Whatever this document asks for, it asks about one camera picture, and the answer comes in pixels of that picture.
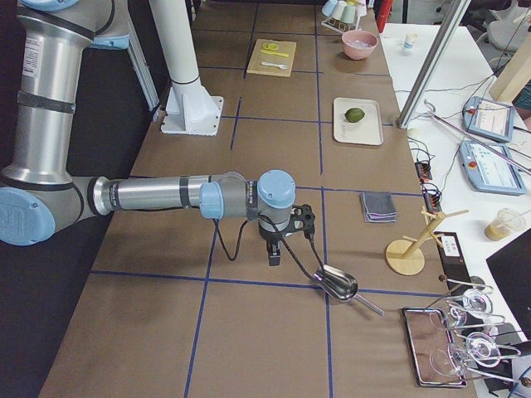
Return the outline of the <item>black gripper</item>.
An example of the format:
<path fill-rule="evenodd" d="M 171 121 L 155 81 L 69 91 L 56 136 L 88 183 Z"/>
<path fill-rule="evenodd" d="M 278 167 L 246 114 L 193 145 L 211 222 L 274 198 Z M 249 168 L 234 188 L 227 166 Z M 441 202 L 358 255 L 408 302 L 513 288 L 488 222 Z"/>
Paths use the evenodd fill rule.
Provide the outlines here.
<path fill-rule="evenodd" d="M 309 204 L 293 206 L 290 218 L 285 226 L 274 223 L 266 218 L 265 214 L 259 216 L 259 233 L 266 240 L 268 264 L 269 266 L 278 266 L 281 260 L 280 239 L 289 234 L 303 232 L 307 240 L 314 239 L 314 220 L 315 215 Z"/>

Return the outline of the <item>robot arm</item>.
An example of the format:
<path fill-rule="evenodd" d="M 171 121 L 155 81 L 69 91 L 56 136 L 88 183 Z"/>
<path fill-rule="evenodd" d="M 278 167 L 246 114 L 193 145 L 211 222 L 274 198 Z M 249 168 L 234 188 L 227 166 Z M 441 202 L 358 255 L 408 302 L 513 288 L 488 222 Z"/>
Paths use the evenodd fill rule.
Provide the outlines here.
<path fill-rule="evenodd" d="M 126 49 L 133 25 L 125 1 L 20 1 L 26 31 L 12 163 L 1 172 L 1 239 L 33 245 L 92 216 L 113 211 L 198 209 L 213 221 L 256 221 L 271 265 L 286 236 L 314 237 L 314 213 L 295 204 L 295 182 L 281 170 L 247 180 L 221 175 L 110 180 L 66 170 L 83 50 Z"/>

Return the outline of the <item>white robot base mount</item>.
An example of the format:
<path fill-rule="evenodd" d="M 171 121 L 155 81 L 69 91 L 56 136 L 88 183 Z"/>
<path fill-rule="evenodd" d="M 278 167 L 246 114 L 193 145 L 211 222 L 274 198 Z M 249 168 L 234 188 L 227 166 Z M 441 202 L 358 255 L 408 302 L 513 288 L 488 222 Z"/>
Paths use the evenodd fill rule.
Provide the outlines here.
<path fill-rule="evenodd" d="M 202 85 L 185 2 L 156 0 L 149 5 L 171 80 L 162 132 L 216 135 L 224 99 Z"/>

